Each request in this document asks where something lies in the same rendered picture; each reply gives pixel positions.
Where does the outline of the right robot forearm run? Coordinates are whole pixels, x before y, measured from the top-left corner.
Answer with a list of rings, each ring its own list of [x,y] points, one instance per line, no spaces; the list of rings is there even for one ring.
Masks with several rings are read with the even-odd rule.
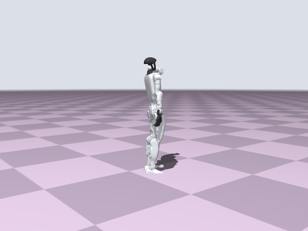
[[[162,114],[163,110],[162,110],[162,92],[158,92],[157,94],[157,99],[156,99],[156,102],[157,102],[157,110],[159,109],[160,110],[160,114]]]

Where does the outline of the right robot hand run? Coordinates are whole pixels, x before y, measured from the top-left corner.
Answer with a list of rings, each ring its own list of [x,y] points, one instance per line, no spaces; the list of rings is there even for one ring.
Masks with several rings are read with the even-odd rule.
[[[160,123],[162,122],[162,117],[161,117],[162,114],[160,114],[159,109],[157,110],[157,115],[158,116],[156,118],[156,123],[154,124],[155,127],[158,127],[160,125]]]

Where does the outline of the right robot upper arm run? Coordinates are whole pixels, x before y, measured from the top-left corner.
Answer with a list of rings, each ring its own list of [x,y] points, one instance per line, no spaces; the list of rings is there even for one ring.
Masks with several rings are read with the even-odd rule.
[[[153,80],[154,80],[155,95],[157,96],[157,94],[158,94],[158,92],[160,92],[160,88],[161,88],[161,75],[154,74]]]

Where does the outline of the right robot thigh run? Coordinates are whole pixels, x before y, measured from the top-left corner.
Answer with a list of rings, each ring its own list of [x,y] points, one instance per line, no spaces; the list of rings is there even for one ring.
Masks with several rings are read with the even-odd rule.
[[[154,111],[154,115],[153,115],[154,121],[156,121],[157,116],[158,116],[157,112]],[[164,131],[165,131],[165,116],[164,116],[163,113],[162,113],[161,117],[162,117],[162,122],[160,123],[160,125],[158,127],[155,127],[156,138],[151,140],[151,141],[156,140],[158,142],[158,145],[161,142],[163,135],[164,135]],[[151,141],[150,141],[150,143],[151,143]]]

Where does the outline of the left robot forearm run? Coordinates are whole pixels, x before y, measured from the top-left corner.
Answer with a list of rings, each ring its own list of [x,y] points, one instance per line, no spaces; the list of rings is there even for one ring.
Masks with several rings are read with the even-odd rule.
[[[153,68],[154,68],[154,66],[153,66]],[[148,66],[148,70],[149,70],[149,69],[152,69],[151,66]],[[153,70],[153,71],[154,71],[154,72],[158,72],[158,67],[156,66],[156,69]]]

